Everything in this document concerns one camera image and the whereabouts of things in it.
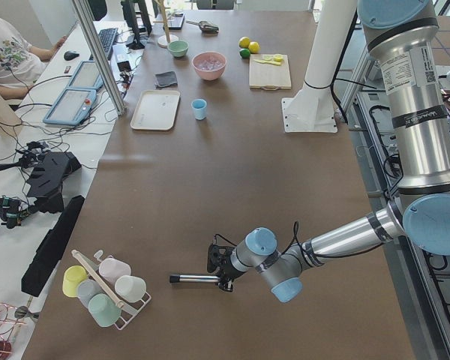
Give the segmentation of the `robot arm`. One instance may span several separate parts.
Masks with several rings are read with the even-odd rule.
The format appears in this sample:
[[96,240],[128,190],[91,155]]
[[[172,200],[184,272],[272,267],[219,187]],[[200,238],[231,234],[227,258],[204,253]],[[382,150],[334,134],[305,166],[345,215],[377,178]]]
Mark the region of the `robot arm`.
[[238,244],[211,244],[207,270],[224,291],[255,269],[274,296],[288,302],[301,292],[304,270],[366,254],[399,236],[428,253],[450,256],[450,133],[431,49],[438,30],[434,6],[360,1],[357,11],[368,52],[381,68],[397,138],[400,175],[382,194],[386,206],[306,242],[294,238],[283,251],[263,227]]

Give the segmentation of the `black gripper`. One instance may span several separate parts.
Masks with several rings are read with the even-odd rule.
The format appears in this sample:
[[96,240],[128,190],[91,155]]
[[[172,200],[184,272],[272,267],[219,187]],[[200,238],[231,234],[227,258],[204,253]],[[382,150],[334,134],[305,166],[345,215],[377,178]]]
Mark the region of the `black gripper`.
[[[229,246],[220,246],[218,238],[229,243]],[[207,272],[218,276],[220,280],[217,282],[217,286],[220,290],[228,293],[233,291],[233,281],[244,274],[241,269],[237,269],[233,265],[232,254],[235,248],[236,244],[221,234],[213,235],[213,242],[208,248]]]

